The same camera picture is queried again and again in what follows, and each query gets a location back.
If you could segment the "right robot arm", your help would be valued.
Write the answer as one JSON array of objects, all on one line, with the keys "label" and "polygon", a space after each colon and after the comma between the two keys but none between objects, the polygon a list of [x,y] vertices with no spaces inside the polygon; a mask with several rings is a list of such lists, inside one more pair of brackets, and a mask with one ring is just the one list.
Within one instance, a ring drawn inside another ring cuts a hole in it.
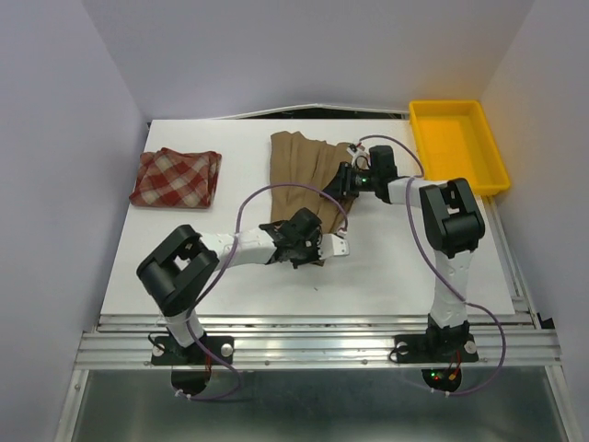
[{"label": "right robot arm", "polygon": [[433,304],[422,334],[398,334],[389,358],[400,364],[478,359],[470,333],[468,270],[486,227],[468,181],[402,177],[393,148],[371,147],[367,165],[340,163],[324,192],[340,202],[372,192],[386,204],[403,204],[420,255],[433,271]]}]

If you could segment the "tan skirt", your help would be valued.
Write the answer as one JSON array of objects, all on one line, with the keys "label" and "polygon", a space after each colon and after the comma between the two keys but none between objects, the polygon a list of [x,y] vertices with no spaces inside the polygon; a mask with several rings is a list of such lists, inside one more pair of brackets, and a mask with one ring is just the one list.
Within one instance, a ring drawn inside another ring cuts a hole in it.
[{"label": "tan skirt", "polygon": [[271,135],[271,221],[289,220],[302,207],[321,220],[321,231],[333,234],[344,222],[330,200],[315,190],[324,190],[337,174],[340,163],[350,162],[348,145],[312,140],[301,133]]}]

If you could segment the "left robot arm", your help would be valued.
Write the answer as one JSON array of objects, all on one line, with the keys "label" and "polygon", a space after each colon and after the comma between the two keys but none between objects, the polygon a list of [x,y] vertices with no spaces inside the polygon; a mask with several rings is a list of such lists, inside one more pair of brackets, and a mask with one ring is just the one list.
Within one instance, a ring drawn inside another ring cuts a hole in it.
[{"label": "left robot arm", "polygon": [[193,363],[203,356],[205,343],[194,308],[214,273],[248,264],[316,262],[321,240],[321,220],[306,208],[236,234],[201,234],[182,225],[139,264],[136,275],[167,323],[173,352]]}]

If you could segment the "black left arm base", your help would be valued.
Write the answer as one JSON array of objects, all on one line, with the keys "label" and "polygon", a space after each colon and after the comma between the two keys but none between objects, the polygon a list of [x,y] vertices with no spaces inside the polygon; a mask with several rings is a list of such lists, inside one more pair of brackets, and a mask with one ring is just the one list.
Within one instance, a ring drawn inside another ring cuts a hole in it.
[{"label": "black left arm base", "polygon": [[[184,348],[169,334],[153,336],[147,339],[152,344],[151,364],[153,366],[203,366],[210,362],[214,366],[219,363],[207,355],[197,344]],[[228,364],[233,363],[235,340],[231,336],[211,336],[204,339],[204,346],[215,356]]]}]

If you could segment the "red plaid skirt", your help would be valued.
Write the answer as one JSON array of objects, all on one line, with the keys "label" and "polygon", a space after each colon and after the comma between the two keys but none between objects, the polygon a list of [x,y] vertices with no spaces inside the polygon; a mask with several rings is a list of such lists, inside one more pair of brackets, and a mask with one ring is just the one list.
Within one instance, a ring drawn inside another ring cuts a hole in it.
[{"label": "red plaid skirt", "polygon": [[208,209],[214,202],[222,155],[180,153],[167,147],[143,152],[129,202],[137,207]]}]

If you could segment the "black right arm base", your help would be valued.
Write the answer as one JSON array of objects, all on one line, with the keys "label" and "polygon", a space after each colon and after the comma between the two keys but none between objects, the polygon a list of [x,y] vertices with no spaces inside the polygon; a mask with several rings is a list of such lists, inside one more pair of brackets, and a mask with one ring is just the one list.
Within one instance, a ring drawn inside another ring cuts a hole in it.
[{"label": "black right arm base", "polygon": [[398,334],[393,337],[394,345],[388,354],[393,363],[415,364],[443,364],[456,361],[475,363],[479,361],[477,350],[469,353],[465,345],[474,343],[471,334],[452,337],[440,337],[423,334]]}]

